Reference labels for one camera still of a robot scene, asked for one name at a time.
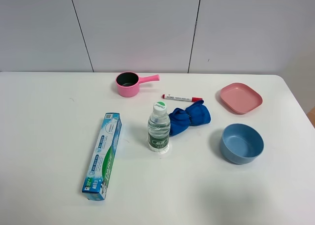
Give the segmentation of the red and white marker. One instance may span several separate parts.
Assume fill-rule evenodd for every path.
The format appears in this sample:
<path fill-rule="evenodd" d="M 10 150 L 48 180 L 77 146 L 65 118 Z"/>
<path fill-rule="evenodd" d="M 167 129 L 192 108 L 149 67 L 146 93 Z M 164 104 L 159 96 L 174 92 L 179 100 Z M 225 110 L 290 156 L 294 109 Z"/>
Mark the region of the red and white marker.
<path fill-rule="evenodd" d="M 198 97 L 179 97 L 179 96 L 166 95 L 166 94 L 163 94 L 161 97 L 163 99 L 187 101 L 187 102 L 198 102 L 200 100 L 203 100 L 203 98 L 198 98 Z"/>

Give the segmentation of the clear water bottle green label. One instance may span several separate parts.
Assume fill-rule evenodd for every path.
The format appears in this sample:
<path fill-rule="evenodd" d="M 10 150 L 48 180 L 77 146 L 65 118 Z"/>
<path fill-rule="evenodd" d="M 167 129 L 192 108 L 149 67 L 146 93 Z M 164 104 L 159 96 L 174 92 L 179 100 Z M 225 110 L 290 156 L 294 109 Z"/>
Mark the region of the clear water bottle green label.
<path fill-rule="evenodd" d="M 153 104 L 153 111 L 148 119 L 148 144 L 152 151 L 163 152 L 169 146 L 170 117 L 164 101 Z"/>

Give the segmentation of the blue cloth bundle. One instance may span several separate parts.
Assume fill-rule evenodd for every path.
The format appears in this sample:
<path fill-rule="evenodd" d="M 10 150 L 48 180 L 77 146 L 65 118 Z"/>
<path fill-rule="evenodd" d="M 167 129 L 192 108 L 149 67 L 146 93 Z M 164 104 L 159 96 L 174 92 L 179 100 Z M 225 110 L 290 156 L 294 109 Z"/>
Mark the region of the blue cloth bundle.
<path fill-rule="evenodd" d="M 190 126 L 200 126 L 209 124 L 211 115 L 204 105 L 204 100 L 199 100 L 187 107 L 185 110 L 176 108 L 169 114 L 170 136 L 176 136 L 184 132 Z"/>

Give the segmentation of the pink square plate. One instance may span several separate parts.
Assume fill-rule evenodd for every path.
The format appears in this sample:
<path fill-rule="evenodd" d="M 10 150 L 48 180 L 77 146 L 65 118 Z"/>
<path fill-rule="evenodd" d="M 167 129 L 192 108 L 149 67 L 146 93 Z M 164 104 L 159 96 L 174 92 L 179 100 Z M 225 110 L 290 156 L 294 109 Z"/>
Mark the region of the pink square plate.
<path fill-rule="evenodd" d="M 237 114 L 247 114 L 263 103 L 261 95 L 243 83 L 232 83 L 223 87 L 220 98 Z"/>

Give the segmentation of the blue bowl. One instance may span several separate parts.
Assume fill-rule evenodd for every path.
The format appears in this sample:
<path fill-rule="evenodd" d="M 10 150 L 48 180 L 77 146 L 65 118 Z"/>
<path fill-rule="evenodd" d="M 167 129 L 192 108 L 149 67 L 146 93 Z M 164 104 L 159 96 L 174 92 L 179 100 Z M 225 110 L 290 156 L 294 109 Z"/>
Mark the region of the blue bowl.
<path fill-rule="evenodd" d="M 228 125 L 222 132 L 220 152 L 231 163 L 242 165 L 255 160 L 264 150 L 261 135 L 245 124 Z"/>

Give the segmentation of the toothpaste box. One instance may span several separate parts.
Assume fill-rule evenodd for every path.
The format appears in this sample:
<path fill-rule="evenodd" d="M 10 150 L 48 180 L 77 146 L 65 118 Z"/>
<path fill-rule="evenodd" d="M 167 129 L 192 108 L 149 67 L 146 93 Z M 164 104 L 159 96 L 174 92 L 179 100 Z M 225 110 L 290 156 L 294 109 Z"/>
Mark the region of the toothpaste box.
<path fill-rule="evenodd" d="M 105 114 L 82 187 L 89 200 L 105 200 L 121 128 L 119 113 Z"/>

